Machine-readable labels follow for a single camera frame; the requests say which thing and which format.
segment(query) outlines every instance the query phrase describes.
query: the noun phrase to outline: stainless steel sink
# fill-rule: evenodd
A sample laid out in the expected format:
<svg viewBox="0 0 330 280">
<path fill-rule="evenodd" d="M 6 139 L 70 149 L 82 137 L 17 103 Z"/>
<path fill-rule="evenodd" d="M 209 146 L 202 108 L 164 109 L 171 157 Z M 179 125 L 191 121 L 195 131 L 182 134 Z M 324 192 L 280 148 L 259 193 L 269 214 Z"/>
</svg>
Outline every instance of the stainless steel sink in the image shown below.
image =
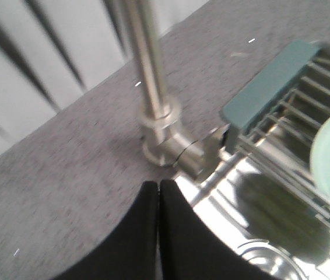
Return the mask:
<svg viewBox="0 0 330 280">
<path fill-rule="evenodd" d="M 174 180 L 226 245 L 281 279 L 330 279 L 330 198 L 309 171 L 313 139 L 330 117 L 330 46 L 275 104 L 221 150 L 215 172 L 197 184 Z"/>
</svg>

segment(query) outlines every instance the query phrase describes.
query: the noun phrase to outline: dish rack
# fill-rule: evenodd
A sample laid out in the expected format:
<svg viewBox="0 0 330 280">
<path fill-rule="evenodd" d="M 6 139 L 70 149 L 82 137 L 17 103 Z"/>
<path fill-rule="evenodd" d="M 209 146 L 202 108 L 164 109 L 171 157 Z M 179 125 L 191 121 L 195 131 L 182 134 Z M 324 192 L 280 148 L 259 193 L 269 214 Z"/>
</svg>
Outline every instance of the dish rack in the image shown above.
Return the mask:
<svg viewBox="0 0 330 280">
<path fill-rule="evenodd" d="M 330 45 L 291 43 L 222 117 L 230 123 L 224 160 L 201 184 L 178 173 L 182 193 L 222 241 L 266 272 L 330 279 L 330 199 L 309 168 L 330 117 Z"/>
</svg>

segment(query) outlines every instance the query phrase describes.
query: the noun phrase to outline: sink drain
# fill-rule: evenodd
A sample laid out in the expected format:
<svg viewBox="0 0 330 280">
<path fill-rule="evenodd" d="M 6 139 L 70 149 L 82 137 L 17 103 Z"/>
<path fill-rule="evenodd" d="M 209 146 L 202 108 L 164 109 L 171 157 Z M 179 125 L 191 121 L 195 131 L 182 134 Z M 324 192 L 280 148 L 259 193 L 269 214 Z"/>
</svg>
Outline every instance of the sink drain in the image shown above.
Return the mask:
<svg viewBox="0 0 330 280">
<path fill-rule="evenodd" d="M 301 268 L 282 250 L 267 240 L 251 240 L 239 246 L 237 253 L 249 263 L 283 280 L 307 280 Z"/>
</svg>

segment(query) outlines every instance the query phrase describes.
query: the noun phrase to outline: gray countertop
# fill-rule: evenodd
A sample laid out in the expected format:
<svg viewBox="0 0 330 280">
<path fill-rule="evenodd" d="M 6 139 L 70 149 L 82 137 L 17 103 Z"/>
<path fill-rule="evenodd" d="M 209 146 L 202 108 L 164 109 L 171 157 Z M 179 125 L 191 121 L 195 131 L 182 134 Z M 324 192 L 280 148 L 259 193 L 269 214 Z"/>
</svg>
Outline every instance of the gray countertop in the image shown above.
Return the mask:
<svg viewBox="0 0 330 280">
<path fill-rule="evenodd" d="M 196 137 L 295 39 L 330 43 L 330 1 L 211 0 L 162 38 L 171 93 Z M 99 244 L 142 182 L 146 161 L 132 62 L 0 157 L 0 280 L 49 279 Z"/>
</svg>

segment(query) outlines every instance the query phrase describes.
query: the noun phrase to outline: metal rod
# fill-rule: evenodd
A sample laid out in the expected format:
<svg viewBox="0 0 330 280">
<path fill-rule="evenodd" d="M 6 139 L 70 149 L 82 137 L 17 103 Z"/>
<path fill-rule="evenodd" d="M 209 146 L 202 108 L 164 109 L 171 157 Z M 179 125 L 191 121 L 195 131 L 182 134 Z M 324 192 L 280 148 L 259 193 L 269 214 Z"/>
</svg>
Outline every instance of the metal rod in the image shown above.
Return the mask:
<svg viewBox="0 0 330 280">
<path fill-rule="evenodd" d="M 319 74 L 322 74 L 330 79 L 330 71 L 325 69 L 324 67 L 319 66 L 318 64 L 316 64 L 314 62 L 308 63 L 308 67 L 310 67 L 311 69 L 317 71 Z"/>
<path fill-rule="evenodd" d="M 268 157 L 265 152 L 256 147 L 255 144 L 248 138 L 240 135 L 239 139 L 243 144 L 238 147 L 239 150 L 257 164 L 257 169 L 261 171 L 266 170 L 267 174 L 273 175 L 274 178 L 282 182 L 283 185 L 286 186 L 289 190 L 295 194 L 298 194 L 301 199 L 308 203 L 308 205 L 311 205 L 314 207 L 314 209 L 317 209 L 318 213 L 321 213 L 326 218 L 330 218 L 329 213 L 327 213 L 326 210 L 322 209 L 319 205 L 312 201 L 312 198 L 310 198 L 308 195 L 310 193 L 311 195 L 325 202 L 325 204 L 327 204 L 329 207 L 330 199 L 319 193 L 312 184 L 305 181 L 301 176 L 298 176 L 298 174 L 293 173 L 290 169 L 281 168 L 278 162 Z"/>
<path fill-rule="evenodd" d="M 257 133 L 259 136 L 264 137 L 265 140 L 267 140 L 270 144 L 272 144 L 274 147 L 276 147 L 279 151 L 283 152 L 286 154 L 289 158 L 293 159 L 301 165 L 302 167 L 307 168 L 307 164 L 300 159 L 298 156 L 296 156 L 290 149 L 288 149 L 286 146 L 284 146 L 283 143 L 276 137 L 274 137 L 272 134 L 267 134 L 260 130 L 258 127 L 253 130 L 253 132 Z"/>
<path fill-rule="evenodd" d="M 314 106 L 315 108 L 321 110 L 322 112 L 330 116 L 330 108 L 327 105 L 315 100 L 314 98 L 310 97 L 309 95 L 303 93 L 298 89 L 295 89 L 294 92 L 296 94 L 296 97 L 304 100 L 305 102 L 309 103 L 310 105 Z"/>
<path fill-rule="evenodd" d="M 313 144 L 315 135 L 311 135 L 308 132 L 306 132 L 305 130 L 303 130 L 302 128 L 297 127 L 296 125 L 298 124 L 298 122 L 296 122 L 296 120 L 291 120 L 287 117 L 284 117 L 284 118 L 281 118 L 280 121 L 291 126 L 294 129 L 298 129 L 299 133 L 304 135 L 304 137 L 310 142 L 310 145 Z"/>
<path fill-rule="evenodd" d="M 304 77 L 301 78 L 301 81 L 307 83 L 308 85 L 310 85 L 313 88 L 319 90 L 320 92 L 323 92 L 326 95 L 330 96 L 330 89 L 327 89 L 326 87 L 322 86 L 320 83 L 317 83 L 313 79 L 304 76 Z"/>
<path fill-rule="evenodd" d="M 323 271 L 321 271 L 318 267 L 317 267 L 315 270 L 318 271 L 320 274 L 322 274 L 324 277 L 326 277 L 327 279 L 330 280 L 330 277 L 328 277 L 328 276 L 326 275 L 326 273 L 324 273 Z"/>
<path fill-rule="evenodd" d="M 136 59 L 144 95 L 145 113 L 158 120 L 170 111 L 160 46 L 148 0 L 117 0 Z"/>
<path fill-rule="evenodd" d="M 315 128 L 315 129 L 318 130 L 321 127 L 321 124 L 318 121 L 315 121 L 313 118 L 311 118 L 307 114 L 301 112 L 299 109 L 293 107 L 291 104 L 289 104 L 289 103 L 287 103 L 285 101 L 282 101 L 282 102 L 280 102 L 280 105 L 286 107 L 296 117 L 302 119 L 303 121 L 305 121 L 307 124 L 309 124 L 313 128 Z"/>
<path fill-rule="evenodd" d="M 309 139 L 305 134 L 299 132 L 298 129 L 293 128 L 290 124 L 284 122 L 282 119 L 274 117 L 273 115 L 269 115 L 268 118 L 294 136 L 297 140 L 301 141 L 301 143 L 306 145 L 308 148 L 311 147 L 312 139 Z"/>
<path fill-rule="evenodd" d="M 257 183 L 256 180 L 253 180 L 252 178 L 250 178 L 249 176 L 247 176 L 246 174 L 244 174 L 244 172 L 241 172 L 238 168 L 236 168 L 236 172 L 239 174 L 239 176 L 248 181 L 250 184 L 249 186 L 252 186 L 252 188 L 257 191 L 257 192 L 260 192 L 262 191 L 260 189 L 261 185 L 259 185 L 259 183 Z M 275 201 L 277 203 L 280 203 L 282 205 L 287 205 L 287 207 L 291 207 L 292 205 L 291 204 L 288 204 L 287 201 L 285 199 L 280 199 L 278 198 L 275 194 L 272 194 L 271 192 L 266 192 L 265 193 L 266 197 L 270 200 L 270 201 Z"/>
</svg>

